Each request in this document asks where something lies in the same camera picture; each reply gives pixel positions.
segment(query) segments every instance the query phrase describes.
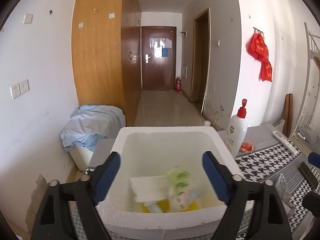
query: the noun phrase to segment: wooden wardrobe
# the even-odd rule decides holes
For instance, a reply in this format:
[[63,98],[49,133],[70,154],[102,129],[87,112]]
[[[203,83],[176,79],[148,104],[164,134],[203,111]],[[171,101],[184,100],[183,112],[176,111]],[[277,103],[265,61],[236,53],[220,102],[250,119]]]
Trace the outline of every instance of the wooden wardrobe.
[[79,105],[117,106],[133,126],[141,95],[139,0],[76,0],[72,65]]

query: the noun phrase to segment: peeling paint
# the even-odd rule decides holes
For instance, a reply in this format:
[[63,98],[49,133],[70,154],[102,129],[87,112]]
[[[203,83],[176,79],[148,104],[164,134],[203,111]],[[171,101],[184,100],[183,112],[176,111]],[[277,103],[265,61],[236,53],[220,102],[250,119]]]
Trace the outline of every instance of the peeling paint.
[[48,188],[48,183],[41,174],[36,180],[36,184],[37,184],[37,188],[31,194],[31,204],[27,210],[27,215],[25,220],[29,233],[31,233],[32,231],[33,224],[35,222],[36,214],[38,212],[40,203]]

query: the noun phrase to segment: screw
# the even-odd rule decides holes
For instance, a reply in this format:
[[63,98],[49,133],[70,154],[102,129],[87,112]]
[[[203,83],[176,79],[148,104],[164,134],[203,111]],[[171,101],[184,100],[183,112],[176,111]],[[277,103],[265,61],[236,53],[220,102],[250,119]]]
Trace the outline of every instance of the screw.
[[81,181],[88,181],[89,179],[90,179],[89,175],[84,175],[82,176]]
[[240,175],[233,175],[232,178],[235,180],[235,181],[241,181],[242,180],[242,177]]
[[51,187],[57,186],[58,184],[59,184],[59,181],[57,181],[56,179],[49,183]]
[[272,186],[273,185],[273,182],[270,179],[265,180],[264,183],[266,185],[268,185],[268,186]]

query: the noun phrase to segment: styrofoam box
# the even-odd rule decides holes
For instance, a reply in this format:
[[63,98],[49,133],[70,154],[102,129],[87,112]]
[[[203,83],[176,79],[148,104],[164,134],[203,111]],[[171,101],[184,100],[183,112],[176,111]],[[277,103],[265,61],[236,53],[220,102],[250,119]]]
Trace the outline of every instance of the styrofoam box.
[[[126,127],[112,148],[121,156],[119,172],[105,201],[97,206],[108,230],[131,239],[182,239],[214,232],[226,206],[215,195],[202,167],[202,155],[211,151],[232,174],[241,170],[212,127]],[[131,177],[160,176],[174,167],[186,168],[202,196],[197,211],[146,214],[135,203]]]

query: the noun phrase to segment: blue gripper pad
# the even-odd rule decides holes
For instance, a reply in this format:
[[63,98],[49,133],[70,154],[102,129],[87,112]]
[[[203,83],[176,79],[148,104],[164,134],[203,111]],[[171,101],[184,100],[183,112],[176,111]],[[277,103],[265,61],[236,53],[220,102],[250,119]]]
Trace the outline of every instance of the blue gripper pad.
[[223,201],[226,205],[229,204],[228,188],[225,180],[220,175],[215,164],[209,157],[208,153],[204,153],[202,156],[202,166],[207,173],[209,181],[216,192],[216,195],[220,201]]
[[105,172],[101,176],[100,180],[96,185],[96,194],[94,196],[95,204],[98,204],[101,201],[104,201],[108,191],[111,187],[113,180],[115,179],[118,170],[120,168],[120,155],[116,154],[107,166]]
[[308,162],[316,166],[317,168],[320,168],[320,155],[318,153],[312,152],[309,154]]

